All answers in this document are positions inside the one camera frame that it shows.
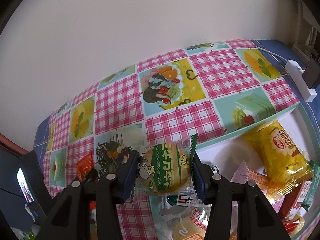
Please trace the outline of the cream persimmon snack packet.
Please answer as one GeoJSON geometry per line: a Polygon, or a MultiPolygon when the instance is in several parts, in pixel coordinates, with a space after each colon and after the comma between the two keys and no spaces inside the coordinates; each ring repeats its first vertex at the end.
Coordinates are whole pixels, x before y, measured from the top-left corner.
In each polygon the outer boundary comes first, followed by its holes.
{"type": "Polygon", "coordinates": [[[245,184],[247,181],[254,181],[261,191],[266,194],[270,180],[266,175],[260,174],[247,166],[243,161],[231,178],[231,182],[245,184]]]}

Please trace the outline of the pink checkered tablecloth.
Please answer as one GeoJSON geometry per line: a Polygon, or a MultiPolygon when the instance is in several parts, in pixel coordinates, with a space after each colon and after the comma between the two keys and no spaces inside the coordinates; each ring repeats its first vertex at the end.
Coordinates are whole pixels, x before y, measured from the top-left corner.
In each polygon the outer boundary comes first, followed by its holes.
{"type": "MultiPolygon", "coordinates": [[[[141,61],[91,85],[50,116],[41,162],[49,194],[55,197],[71,184],[76,163],[89,152],[98,177],[105,178],[140,146],[196,133],[198,145],[299,103],[271,54],[246,39],[203,43],[141,61]]],[[[269,183],[262,193],[270,203],[300,184],[274,189],[269,183]]],[[[164,238],[158,235],[162,217],[185,208],[166,209],[164,197],[132,203],[130,194],[117,206],[124,239],[164,238]]]]}

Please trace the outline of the yellow soft bread packet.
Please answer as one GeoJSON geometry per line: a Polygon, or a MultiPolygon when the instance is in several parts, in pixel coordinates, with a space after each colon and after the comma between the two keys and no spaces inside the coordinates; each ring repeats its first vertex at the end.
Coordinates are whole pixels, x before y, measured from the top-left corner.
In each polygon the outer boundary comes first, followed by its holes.
{"type": "Polygon", "coordinates": [[[307,159],[278,120],[257,126],[242,137],[258,154],[272,188],[295,186],[313,178],[307,159]]]}

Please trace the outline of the white wooden chair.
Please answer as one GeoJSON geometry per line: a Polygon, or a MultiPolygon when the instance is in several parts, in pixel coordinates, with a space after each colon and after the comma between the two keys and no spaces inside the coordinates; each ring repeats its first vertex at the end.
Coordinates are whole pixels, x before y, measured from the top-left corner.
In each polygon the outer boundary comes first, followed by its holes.
{"type": "Polygon", "coordinates": [[[302,0],[297,0],[297,8],[298,16],[292,49],[305,63],[308,63],[313,56],[319,55],[315,49],[319,36],[319,23],[302,0]]]}

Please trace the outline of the green white cracker packet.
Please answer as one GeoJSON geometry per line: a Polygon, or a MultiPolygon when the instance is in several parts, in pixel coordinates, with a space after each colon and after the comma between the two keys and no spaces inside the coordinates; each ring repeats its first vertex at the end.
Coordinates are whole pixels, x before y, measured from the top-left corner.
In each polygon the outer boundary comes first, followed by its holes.
{"type": "Polygon", "coordinates": [[[197,198],[196,194],[169,194],[165,196],[162,200],[162,204],[166,209],[173,206],[200,206],[202,201],[197,198]]]}

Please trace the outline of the round pastry clear wrapper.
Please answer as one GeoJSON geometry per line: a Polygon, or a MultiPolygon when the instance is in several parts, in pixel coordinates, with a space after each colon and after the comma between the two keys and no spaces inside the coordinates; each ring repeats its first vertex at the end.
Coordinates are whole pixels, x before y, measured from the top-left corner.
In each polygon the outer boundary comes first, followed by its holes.
{"type": "Polygon", "coordinates": [[[162,217],[159,236],[164,239],[204,239],[210,206],[191,206],[162,217]]]}

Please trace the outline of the black power adapter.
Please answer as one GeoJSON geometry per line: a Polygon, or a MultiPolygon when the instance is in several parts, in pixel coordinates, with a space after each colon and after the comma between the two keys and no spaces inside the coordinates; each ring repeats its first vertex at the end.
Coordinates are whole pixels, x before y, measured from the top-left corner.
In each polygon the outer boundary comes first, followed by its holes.
{"type": "Polygon", "coordinates": [[[305,83],[307,84],[308,88],[316,89],[319,86],[320,66],[314,59],[311,59],[308,62],[306,69],[302,74],[302,77],[305,83]]]}

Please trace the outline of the red brown milk biscuit packet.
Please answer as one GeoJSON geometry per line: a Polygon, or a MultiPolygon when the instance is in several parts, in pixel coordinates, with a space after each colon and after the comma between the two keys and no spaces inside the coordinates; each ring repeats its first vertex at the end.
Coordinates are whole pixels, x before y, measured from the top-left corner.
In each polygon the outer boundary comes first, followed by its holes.
{"type": "Polygon", "coordinates": [[[304,181],[292,192],[287,194],[278,212],[278,216],[281,220],[292,220],[300,209],[309,189],[311,181],[304,181]]]}

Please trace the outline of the red rectangular snack box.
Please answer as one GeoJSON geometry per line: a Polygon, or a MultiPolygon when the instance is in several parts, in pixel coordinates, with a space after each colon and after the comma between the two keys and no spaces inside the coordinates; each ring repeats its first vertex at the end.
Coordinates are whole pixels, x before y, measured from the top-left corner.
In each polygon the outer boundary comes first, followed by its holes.
{"type": "Polygon", "coordinates": [[[82,181],[93,168],[94,161],[92,157],[92,152],[89,152],[76,163],[76,175],[79,178],[79,180],[82,181]]]}

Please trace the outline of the white power strip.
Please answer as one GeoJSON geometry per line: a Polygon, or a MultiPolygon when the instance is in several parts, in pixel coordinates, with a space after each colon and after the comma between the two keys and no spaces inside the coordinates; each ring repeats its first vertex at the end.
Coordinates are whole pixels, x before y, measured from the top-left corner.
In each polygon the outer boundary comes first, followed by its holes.
{"type": "Polygon", "coordinates": [[[285,64],[285,69],[289,76],[291,76],[303,99],[306,102],[312,102],[316,98],[317,92],[315,89],[309,88],[304,81],[303,70],[300,65],[296,61],[288,60],[285,64]]]}

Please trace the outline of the white tray green rim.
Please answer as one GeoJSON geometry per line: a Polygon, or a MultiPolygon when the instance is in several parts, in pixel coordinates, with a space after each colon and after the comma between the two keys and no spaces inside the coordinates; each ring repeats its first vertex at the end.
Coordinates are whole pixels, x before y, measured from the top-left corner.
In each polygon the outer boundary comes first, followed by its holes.
{"type": "Polygon", "coordinates": [[[265,173],[265,165],[261,162],[257,146],[258,141],[250,139],[259,127],[278,120],[297,148],[303,151],[307,160],[319,163],[319,127],[310,113],[310,108],[297,103],[243,129],[219,138],[199,143],[196,153],[204,164],[217,166],[219,173],[231,179],[240,164],[245,161],[253,170],[265,173]]]}

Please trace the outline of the pink snack packet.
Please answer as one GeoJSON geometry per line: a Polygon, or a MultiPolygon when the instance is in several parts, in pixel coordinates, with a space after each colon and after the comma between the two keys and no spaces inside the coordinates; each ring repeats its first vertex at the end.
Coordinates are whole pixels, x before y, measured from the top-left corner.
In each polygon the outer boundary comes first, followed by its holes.
{"type": "Polygon", "coordinates": [[[276,198],[271,198],[269,201],[272,205],[272,207],[274,208],[274,210],[276,211],[276,213],[279,212],[283,202],[285,199],[285,195],[282,196],[277,196],[276,198]]]}

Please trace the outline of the green round biscuit packet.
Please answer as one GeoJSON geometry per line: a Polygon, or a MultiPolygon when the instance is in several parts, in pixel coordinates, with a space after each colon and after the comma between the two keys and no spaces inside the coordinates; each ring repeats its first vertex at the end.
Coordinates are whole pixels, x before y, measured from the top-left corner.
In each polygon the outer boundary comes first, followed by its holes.
{"type": "Polygon", "coordinates": [[[198,134],[187,138],[140,146],[136,181],[131,202],[146,196],[166,196],[193,192],[191,165],[195,155],[198,134]]]}

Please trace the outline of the red cracker packet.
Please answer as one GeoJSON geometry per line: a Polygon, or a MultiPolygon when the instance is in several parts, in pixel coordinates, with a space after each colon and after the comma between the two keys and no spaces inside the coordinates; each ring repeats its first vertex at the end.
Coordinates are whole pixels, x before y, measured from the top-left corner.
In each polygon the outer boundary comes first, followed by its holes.
{"type": "Polygon", "coordinates": [[[300,215],[295,215],[292,220],[283,221],[283,225],[290,237],[295,236],[302,230],[305,219],[300,215]]]}

